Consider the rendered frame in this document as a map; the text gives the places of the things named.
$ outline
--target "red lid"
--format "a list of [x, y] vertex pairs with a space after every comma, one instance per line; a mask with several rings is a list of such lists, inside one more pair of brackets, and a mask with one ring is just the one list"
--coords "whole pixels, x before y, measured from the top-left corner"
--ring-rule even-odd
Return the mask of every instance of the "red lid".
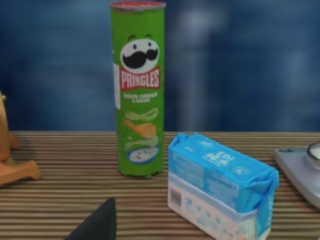
[[117, 1], [110, 3], [110, 7], [117, 9], [138, 9], [138, 8], [164, 8], [166, 4], [161, 1]]

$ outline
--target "brown striped surface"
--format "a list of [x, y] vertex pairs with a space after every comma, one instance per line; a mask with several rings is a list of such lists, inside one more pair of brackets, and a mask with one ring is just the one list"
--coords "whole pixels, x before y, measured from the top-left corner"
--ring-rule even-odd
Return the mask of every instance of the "brown striped surface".
[[[306, 146], [319, 133], [204, 133], [277, 168], [273, 150]], [[175, 133], [166, 133], [165, 148]], [[116, 197], [118, 240], [209, 240], [167, 208], [165, 169], [152, 179], [117, 172], [114, 133], [18, 132], [14, 159], [36, 160], [40, 181], [0, 187], [0, 240], [62, 240], [107, 198]], [[270, 240], [317, 240], [320, 211], [280, 171]]]

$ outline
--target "orange object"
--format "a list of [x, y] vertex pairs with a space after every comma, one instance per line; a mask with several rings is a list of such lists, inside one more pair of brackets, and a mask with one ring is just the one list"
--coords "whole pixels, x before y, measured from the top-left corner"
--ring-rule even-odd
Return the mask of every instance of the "orange object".
[[11, 157], [11, 149], [19, 149], [20, 144], [16, 136], [9, 133], [4, 100], [0, 92], [0, 185], [25, 178], [39, 180], [42, 175], [35, 161], [16, 164]]
[[154, 125], [153, 123], [143, 123], [140, 125], [134, 125], [131, 121], [127, 119], [124, 120], [124, 123], [144, 139], [153, 139], [157, 134], [156, 125]]

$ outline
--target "blue plastic packaging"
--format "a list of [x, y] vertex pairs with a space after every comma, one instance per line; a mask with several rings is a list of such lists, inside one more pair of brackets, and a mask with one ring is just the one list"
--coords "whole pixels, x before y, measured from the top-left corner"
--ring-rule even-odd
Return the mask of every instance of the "blue plastic packaging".
[[263, 240], [271, 229], [278, 171], [200, 134], [168, 149], [168, 206], [217, 240]]

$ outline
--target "barcode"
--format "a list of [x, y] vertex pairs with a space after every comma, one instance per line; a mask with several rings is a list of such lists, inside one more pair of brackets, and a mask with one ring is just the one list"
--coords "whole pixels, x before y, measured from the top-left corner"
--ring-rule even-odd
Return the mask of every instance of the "barcode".
[[181, 207], [181, 193], [170, 188], [170, 201]]

